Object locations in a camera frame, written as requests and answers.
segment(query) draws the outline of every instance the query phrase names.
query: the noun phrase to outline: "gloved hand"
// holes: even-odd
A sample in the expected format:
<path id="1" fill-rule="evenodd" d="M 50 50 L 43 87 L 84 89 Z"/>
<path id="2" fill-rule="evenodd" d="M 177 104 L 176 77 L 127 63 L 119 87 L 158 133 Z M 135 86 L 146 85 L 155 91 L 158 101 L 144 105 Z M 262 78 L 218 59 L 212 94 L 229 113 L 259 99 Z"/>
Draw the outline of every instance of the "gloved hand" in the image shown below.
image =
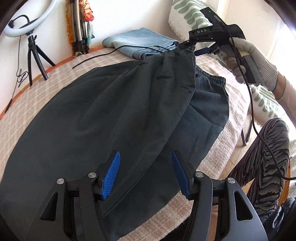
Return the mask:
<path id="1" fill-rule="evenodd" d="M 240 38 L 233 38 L 233 41 L 237 49 L 250 53 L 258 67 L 262 79 L 264 80 L 264 86 L 269 91 L 274 91 L 278 75 L 276 66 L 270 63 L 264 54 L 253 43 Z M 239 83 L 244 83 L 244 78 L 237 66 L 235 58 L 228 57 L 224 52 L 221 53 L 221 58 L 226 62 L 227 68 L 233 73 L 236 80 Z M 243 72 L 246 73 L 246 69 L 243 66 L 241 66 L 241 68 Z"/>

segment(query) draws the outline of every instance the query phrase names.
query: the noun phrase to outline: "tripod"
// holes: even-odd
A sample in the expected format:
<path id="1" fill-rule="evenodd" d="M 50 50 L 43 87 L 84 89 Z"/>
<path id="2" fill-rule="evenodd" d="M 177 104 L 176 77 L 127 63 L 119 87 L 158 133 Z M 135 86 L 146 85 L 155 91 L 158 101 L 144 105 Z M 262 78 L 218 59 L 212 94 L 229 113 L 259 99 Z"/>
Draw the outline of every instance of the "tripod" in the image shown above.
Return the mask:
<path id="1" fill-rule="evenodd" d="M 31 34 L 28 37 L 28 72 L 29 72 L 29 82 L 30 82 L 30 86 L 32 86 L 32 71 L 31 71 L 31 52 L 33 53 L 34 59 L 38 65 L 38 68 L 40 69 L 41 74 L 43 75 L 44 79 L 47 80 L 48 76 L 44 70 L 44 67 L 41 63 L 41 60 L 39 58 L 39 55 L 41 55 L 41 57 L 43 57 L 49 64 L 51 64 L 52 66 L 55 66 L 54 62 L 51 61 L 51 59 L 41 50 L 41 48 L 39 48 L 36 43 L 35 43 L 35 39 L 37 38 L 37 35 L 32 36 Z"/>

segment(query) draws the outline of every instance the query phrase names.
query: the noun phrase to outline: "pillow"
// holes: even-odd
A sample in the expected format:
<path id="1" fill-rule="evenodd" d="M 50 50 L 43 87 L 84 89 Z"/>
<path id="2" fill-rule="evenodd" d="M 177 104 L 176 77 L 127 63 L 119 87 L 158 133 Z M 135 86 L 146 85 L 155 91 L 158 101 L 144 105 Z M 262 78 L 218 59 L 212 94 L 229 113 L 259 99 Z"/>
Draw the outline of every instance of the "pillow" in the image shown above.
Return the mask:
<path id="1" fill-rule="evenodd" d="M 168 23 L 182 41 L 189 38 L 189 31 L 212 25 L 200 11 L 206 7 L 212 9 L 201 0 L 173 0 Z M 197 49 L 204 47 L 203 43 L 196 44 Z"/>
<path id="2" fill-rule="evenodd" d="M 254 118 L 263 126 L 269 119 L 280 116 L 279 103 L 264 86 L 250 85 L 254 107 Z"/>

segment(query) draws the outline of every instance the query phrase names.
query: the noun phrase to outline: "zebra print pants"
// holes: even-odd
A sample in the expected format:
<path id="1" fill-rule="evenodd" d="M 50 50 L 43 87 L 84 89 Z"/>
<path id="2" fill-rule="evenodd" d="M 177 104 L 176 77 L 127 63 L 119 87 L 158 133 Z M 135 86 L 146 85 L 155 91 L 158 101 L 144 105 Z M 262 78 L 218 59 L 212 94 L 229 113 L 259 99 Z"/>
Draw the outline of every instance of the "zebra print pants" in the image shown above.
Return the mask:
<path id="1" fill-rule="evenodd" d="M 287 125 L 282 119 L 274 118 L 263 126 L 259 134 L 274 153 L 281 173 L 286 175 L 289 162 Z M 254 179 L 247 197 L 264 223 L 277 208 L 284 180 L 271 154 L 258 137 L 228 177 L 233 177 L 241 187 Z"/>

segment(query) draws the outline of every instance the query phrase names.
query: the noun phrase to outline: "black cable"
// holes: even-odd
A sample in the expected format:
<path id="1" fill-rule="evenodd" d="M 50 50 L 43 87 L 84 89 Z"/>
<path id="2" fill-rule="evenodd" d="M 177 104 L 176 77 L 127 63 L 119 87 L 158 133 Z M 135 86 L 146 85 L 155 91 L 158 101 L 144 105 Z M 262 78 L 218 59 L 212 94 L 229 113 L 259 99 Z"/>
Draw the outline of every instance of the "black cable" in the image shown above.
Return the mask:
<path id="1" fill-rule="evenodd" d="M 19 88 L 20 85 L 23 83 L 23 81 L 24 81 L 24 80 L 28 77 L 28 75 L 29 75 L 29 72 L 28 72 L 28 71 L 25 71 L 25 72 L 22 73 L 22 69 L 19 69 L 19 66 L 20 66 L 20 40 L 19 40 L 19 47 L 18 47 L 18 54 L 17 54 L 17 72 L 16 72 L 16 74 L 15 74 L 16 77 L 17 77 L 17 80 L 16 80 L 16 82 L 15 82 L 15 88 L 14 88 L 14 90 L 13 90 L 12 97 L 11 97 L 11 99 L 10 99 L 10 101 L 9 101 L 9 103 L 8 103 L 8 105 L 7 105 L 6 109 L 5 109 L 5 111 L 4 111 L 4 113 L 6 113 L 6 112 L 8 111 L 8 109 L 9 109 L 11 103 L 12 103 L 12 99 L 13 99 L 13 96 L 14 96 L 14 94 L 15 94 L 15 89 L 16 89 L 16 87 L 17 87 L 17 83 L 19 83 L 19 85 L 18 85 L 18 88 Z"/>
<path id="2" fill-rule="evenodd" d="M 240 66 L 240 64 L 239 64 L 239 59 L 238 59 L 238 57 L 237 57 L 237 49 L 236 49 L 236 47 L 235 47 L 233 37 L 232 37 L 232 35 L 230 34 L 230 32 L 228 31 L 228 29 L 225 27 L 225 25 L 224 25 L 222 22 L 220 22 L 220 24 L 221 24 L 221 26 L 225 29 L 225 31 L 228 33 L 228 35 L 229 35 L 229 37 L 230 37 L 230 39 L 231 39 L 231 42 L 232 42 L 232 46 L 231 46 L 231 47 L 232 47 L 232 50 L 233 50 L 233 52 L 234 52 L 234 56 L 235 56 L 235 60 L 236 60 L 237 66 L 238 66 L 240 72 L 242 73 L 242 76 L 243 76 L 243 78 L 244 78 L 244 81 L 245 81 L 246 86 L 247 86 L 248 91 L 249 91 L 250 100 L 251 100 L 252 125 L 253 125 L 253 128 L 254 128 L 254 131 L 255 131 L 256 135 L 258 136 L 258 138 L 259 138 L 259 139 L 262 141 L 262 143 L 265 145 L 265 147 L 267 148 L 267 150 L 270 152 L 270 154 L 271 154 L 271 156 L 272 156 L 272 158 L 273 158 L 273 160 L 274 160 L 274 164 L 275 164 L 275 166 L 276 166 L 276 168 L 277 168 L 277 170 L 278 170 L 278 173 L 280 174 L 281 178 L 284 179 L 284 180 L 288 180 L 288 181 L 296 180 L 296 177 L 285 177 L 285 176 L 281 173 L 281 170 L 280 170 L 280 168 L 279 168 L 279 165 L 277 164 L 276 158 L 275 158 L 275 156 L 274 156 L 272 150 L 270 149 L 270 147 L 267 145 L 267 143 L 263 140 L 263 138 L 259 135 L 258 131 L 256 130 L 255 122 L 254 122 L 253 99 L 252 99 L 252 93 L 251 93 L 251 89 L 250 89 L 250 87 L 249 87 L 249 83 L 248 83 L 247 78 L 246 78 L 245 74 L 243 73 L 242 68 L 241 68 L 241 66 Z"/>
<path id="3" fill-rule="evenodd" d="M 17 20 L 17 19 L 20 18 L 20 17 L 24 17 L 24 18 L 27 19 L 27 22 L 28 22 L 28 23 L 30 22 L 30 19 L 29 19 L 28 16 L 25 15 L 25 14 L 22 14 L 22 15 L 20 15 L 20 16 L 17 16 L 14 20 L 12 20 L 12 22 L 15 21 L 15 20 Z"/>
<path id="4" fill-rule="evenodd" d="M 158 45 L 153 45 L 153 47 L 159 47 L 159 48 L 162 48 L 162 49 L 165 49 L 165 50 L 170 51 L 170 49 L 167 49 L 167 48 L 165 48 L 165 47 L 161 47 L 161 46 L 158 46 Z"/>
<path id="5" fill-rule="evenodd" d="M 78 63 L 77 65 L 75 65 L 74 67 L 72 67 L 69 71 L 71 71 L 72 69 L 76 68 L 78 65 L 81 65 L 82 63 L 84 63 L 84 62 L 86 62 L 86 61 L 88 61 L 88 60 L 90 60 L 90 59 L 93 59 L 93 58 L 96 58 L 96 57 L 99 57 L 99 56 L 104 56 L 104 55 L 112 54 L 112 53 L 114 53 L 116 50 L 118 50 L 118 49 L 120 49 L 120 48 L 122 48 L 122 47 L 133 47 L 133 48 L 151 49 L 151 50 L 154 50 L 154 51 L 156 51 L 156 52 L 163 53 L 163 52 L 161 52 L 161 51 L 159 51 L 159 50 L 156 50 L 156 49 L 154 49 L 154 48 L 150 48 L 150 47 L 132 46 L 132 45 L 122 45 L 122 46 L 116 48 L 115 50 L 113 50 L 113 51 L 111 51 L 111 52 L 109 52 L 109 53 L 99 54 L 99 55 L 96 55 L 96 56 L 93 56 L 93 57 L 87 58 L 87 59 L 83 60 L 82 62 Z"/>

